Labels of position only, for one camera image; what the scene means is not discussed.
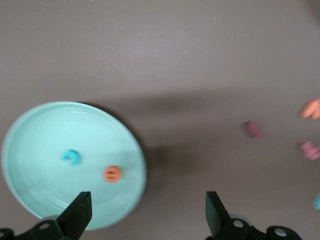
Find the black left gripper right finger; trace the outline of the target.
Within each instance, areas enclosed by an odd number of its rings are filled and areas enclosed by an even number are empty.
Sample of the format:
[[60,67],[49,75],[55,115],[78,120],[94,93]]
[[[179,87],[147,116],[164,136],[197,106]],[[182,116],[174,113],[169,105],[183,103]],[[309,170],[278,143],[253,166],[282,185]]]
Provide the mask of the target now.
[[272,225],[266,232],[239,217],[231,217],[215,191],[206,192],[205,217],[211,233],[208,240],[300,240],[285,226]]

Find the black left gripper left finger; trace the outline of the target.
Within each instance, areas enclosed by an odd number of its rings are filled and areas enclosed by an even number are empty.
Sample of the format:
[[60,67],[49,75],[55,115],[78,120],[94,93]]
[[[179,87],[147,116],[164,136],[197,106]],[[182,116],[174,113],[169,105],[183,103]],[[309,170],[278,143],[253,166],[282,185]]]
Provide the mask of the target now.
[[78,240],[92,219],[92,196],[81,192],[57,217],[43,220],[28,231],[15,235],[10,228],[0,230],[2,240]]

